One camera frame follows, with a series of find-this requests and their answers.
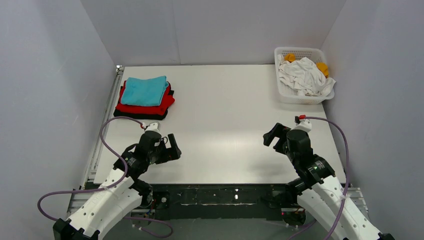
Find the white t shirt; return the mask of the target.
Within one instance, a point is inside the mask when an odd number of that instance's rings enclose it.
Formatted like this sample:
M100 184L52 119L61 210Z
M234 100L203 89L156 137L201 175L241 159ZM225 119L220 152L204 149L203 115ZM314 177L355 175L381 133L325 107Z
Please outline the white t shirt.
M315 62L303 57L290 63L284 60L284 56L277 56L277 76L282 84L294 90L298 96L326 97L331 93L336 80L330 74L325 77Z

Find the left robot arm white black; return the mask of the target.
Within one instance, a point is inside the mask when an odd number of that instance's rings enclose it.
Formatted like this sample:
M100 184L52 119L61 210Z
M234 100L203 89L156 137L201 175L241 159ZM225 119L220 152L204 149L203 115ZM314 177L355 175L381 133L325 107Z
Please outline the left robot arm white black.
M153 188L139 177L150 165L181 157L174 134L163 137L146 130L139 142L128 146L110 170L105 182L91 190L89 199L66 220L54 223L56 240L101 240L133 209L153 203Z

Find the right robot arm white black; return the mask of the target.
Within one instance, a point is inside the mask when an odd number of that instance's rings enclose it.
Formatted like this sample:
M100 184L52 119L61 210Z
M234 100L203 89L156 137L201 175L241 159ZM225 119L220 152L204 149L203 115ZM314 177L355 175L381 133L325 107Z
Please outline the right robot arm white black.
M276 123L263 135L263 144L285 155L298 175L288 187L296 202L320 223L333 240L392 240L378 230L345 192L336 172L321 156L314 153L308 132L312 125L300 120L294 128Z

